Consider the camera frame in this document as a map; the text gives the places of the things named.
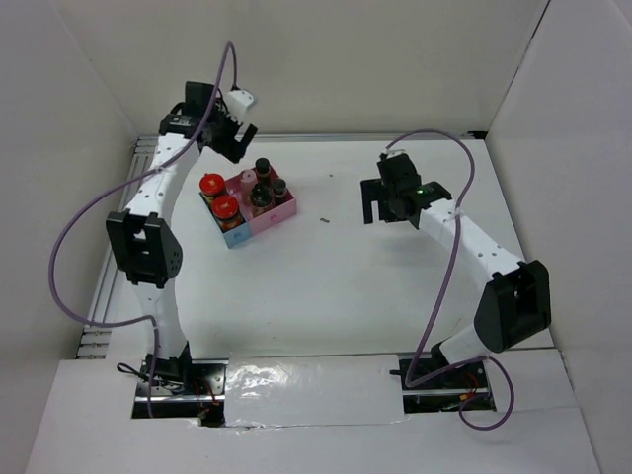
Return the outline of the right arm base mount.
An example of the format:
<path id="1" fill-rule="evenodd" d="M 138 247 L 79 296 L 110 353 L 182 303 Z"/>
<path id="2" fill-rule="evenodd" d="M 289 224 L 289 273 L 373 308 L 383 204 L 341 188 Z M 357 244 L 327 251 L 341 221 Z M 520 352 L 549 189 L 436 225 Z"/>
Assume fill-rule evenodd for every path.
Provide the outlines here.
<path id="1" fill-rule="evenodd" d="M 484 364 L 479 361 L 444 372 L 416 387 L 405 384 L 405 376 L 412 356 L 398 355 L 398 362 L 389 374 L 398 380 L 402 389 L 405 414 L 457 412 L 461 403 L 473 399 L 465 411 L 495 411 Z"/>

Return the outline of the small black-cap spice bottle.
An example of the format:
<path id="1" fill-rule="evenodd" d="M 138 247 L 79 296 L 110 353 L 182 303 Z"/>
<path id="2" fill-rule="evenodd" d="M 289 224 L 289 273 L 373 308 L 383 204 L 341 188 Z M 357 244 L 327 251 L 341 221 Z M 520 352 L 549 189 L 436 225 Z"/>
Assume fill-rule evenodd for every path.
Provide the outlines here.
<path id="1" fill-rule="evenodd" d="M 270 187 L 272 182 L 272 168 L 270 161 L 261 157 L 258 158 L 255 162 L 255 172 L 257 175 L 258 182 L 263 186 Z"/>

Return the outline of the red-cap jar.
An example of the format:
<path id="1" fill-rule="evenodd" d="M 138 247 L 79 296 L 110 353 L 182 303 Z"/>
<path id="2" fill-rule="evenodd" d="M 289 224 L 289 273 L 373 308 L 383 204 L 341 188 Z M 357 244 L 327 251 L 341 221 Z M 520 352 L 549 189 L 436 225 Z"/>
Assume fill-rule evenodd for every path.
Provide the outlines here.
<path id="1" fill-rule="evenodd" d="M 244 222 L 238 200 L 230 195 L 217 197 L 211 204 L 211 212 L 222 232 L 228 232 Z"/>
<path id="2" fill-rule="evenodd" d="M 204 174 L 198 183 L 199 191 L 208 205 L 227 194 L 224 178 L 216 173 Z"/>

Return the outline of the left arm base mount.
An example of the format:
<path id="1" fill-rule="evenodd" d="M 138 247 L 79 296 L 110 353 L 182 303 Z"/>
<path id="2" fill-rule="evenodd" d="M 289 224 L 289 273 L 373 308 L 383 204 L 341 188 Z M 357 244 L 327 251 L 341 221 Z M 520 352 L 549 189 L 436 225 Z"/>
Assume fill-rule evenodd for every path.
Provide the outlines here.
<path id="1" fill-rule="evenodd" d="M 146 419 L 195 419 L 206 428 L 225 425 L 227 359 L 194 359 L 188 381 L 168 380 L 155 373 L 149 386 L 149 368 L 120 362 L 117 371 L 136 381 L 131 417 Z"/>

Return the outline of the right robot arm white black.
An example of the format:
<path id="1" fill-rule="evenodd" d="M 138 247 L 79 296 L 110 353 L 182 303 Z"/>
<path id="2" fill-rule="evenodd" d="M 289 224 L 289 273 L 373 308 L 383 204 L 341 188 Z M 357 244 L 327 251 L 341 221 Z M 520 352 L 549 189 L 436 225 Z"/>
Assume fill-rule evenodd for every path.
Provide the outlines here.
<path id="1" fill-rule="evenodd" d="M 442 387 L 465 374 L 464 360 L 499 354 L 551 325 L 550 282 L 539 261 L 509 252 L 467 217 L 463 195 L 423 182 L 404 151 L 380 155 L 376 179 L 360 183 L 363 219 L 409 222 L 450 253 L 448 266 L 464 265 L 480 299 L 472 322 L 431 349 L 431 375 Z"/>

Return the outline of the black-cap spice bottle front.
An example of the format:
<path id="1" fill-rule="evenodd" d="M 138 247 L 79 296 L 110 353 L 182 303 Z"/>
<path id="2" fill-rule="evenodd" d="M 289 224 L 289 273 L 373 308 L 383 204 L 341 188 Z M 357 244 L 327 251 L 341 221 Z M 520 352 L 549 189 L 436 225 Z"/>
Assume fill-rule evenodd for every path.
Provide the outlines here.
<path id="1" fill-rule="evenodd" d="M 274 206 L 274 198 L 269 187 L 257 183 L 250 192 L 252 215 L 257 217 Z"/>

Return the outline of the pink-cap spice bottle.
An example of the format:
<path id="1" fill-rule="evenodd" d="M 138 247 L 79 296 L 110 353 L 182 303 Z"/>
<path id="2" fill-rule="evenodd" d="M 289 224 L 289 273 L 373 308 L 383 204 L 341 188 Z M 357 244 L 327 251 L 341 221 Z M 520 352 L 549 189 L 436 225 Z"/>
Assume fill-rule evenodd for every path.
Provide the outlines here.
<path id="1" fill-rule="evenodd" d="M 255 171 L 245 170 L 240 175 L 240 196 L 245 206 L 251 206 L 251 194 L 253 187 L 258 183 Z"/>

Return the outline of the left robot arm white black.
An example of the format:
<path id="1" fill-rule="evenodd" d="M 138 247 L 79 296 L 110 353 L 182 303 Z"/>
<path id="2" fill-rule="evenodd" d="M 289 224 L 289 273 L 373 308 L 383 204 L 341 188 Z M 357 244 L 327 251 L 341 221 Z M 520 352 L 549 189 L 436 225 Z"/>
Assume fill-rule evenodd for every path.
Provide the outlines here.
<path id="1" fill-rule="evenodd" d="M 239 162 L 257 133 L 247 122 L 255 96 L 237 86 L 221 93 L 212 84 L 189 82 L 185 99 L 160 122 L 158 142 L 137 194 L 124 210 L 109 214 L 108 236 L 143 314 L 153 317 L 150 338 L 157 347 L 148 361 L 161 368 L 161 384 L 174 394 L 194 385 L 189 343 L 182 330 L 175 278 L 184 253 L 171 229 L 175 204 L 204 148 Z"/>

